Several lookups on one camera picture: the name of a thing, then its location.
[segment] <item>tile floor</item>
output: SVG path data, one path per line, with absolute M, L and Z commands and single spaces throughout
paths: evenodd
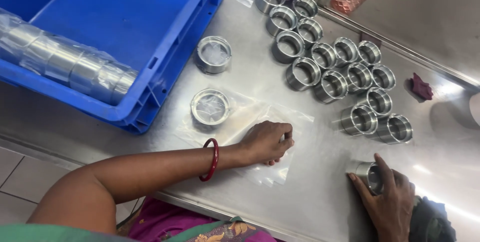
M 0 224 L 25 223 L 48 189 L 68 172 L 0 148 Z M 117 204 L 117 223 L 139 208 L 142 201 Z

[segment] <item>woman's right hand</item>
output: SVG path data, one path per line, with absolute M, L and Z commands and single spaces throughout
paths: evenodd
M 253 126 L 238 143 L 243 151 L 243 165 L 255 163 L 274 165 L 294 145 L 293 128 L 289 123 L 264 121 Z
M 405 175 L 391 170 L 379 154 L 375 161 L 380 168 L 383 194 L 372 196 L 355 174 L 349 173 L 378 232 L 379 242 L 408 242 L 415 185 Z

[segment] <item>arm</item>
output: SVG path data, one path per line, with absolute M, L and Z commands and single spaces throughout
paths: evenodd
M 285 140 L 279 142 L 282 135 Z M 290 124 L 262 122 L 240 143 L 219 148 L 217 169 L 273 165 L 293 144 Z M 213 148 L 207 147 L 117 156 L 83 166 L 48 190 L 27 223 L 115 233 L 116 204 L 206 174 L 212 159 Z
M 377 153 L 375 161 L 380 169 L 383 194 L 372 196 L 360 178 L 353 173 L 348 175 L 377 229 L 378 241 L 408 242 L 415 185 L 405 175 L 390 169 Z

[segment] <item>bracelet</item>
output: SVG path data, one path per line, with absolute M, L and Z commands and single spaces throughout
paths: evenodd
M 217 163 L 219 162 L 219 143 L 214 139 L 210 138 L 207 140 L 207 142 L 203 145 L 203 147 L 207 147 L 210 142 L 213 142 L 213 147 L 214 147 L 214 153 L 213 153 L 213 161 L 212 161 L 212 166 L 210 167 L 210 170 L 208 171 L 208 174 L 206 177 L 199 176 L 200 180 L 202 182 L 209 181 L 210 178 L 213 176 L 213 172 L 215 172 L 215 168 L 217 168 Z

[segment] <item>maroon cloth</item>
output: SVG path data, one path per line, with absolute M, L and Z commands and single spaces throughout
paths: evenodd
M 412 80 L 412 92 L 415 93 L 420 98 L 426 100 L 432 100 L 434 93 L 432 92 L 432 88 L 430 84 L 424 82 L 417 73 L 413 73 Z
M 147 196 L 128 237 L 142 242 L 159 242 L 162 237 L 175 236 L 197 225 L 215 221 L 218 220 Z M 264 231 L 255 233 L 245 241 L 276 242 Z

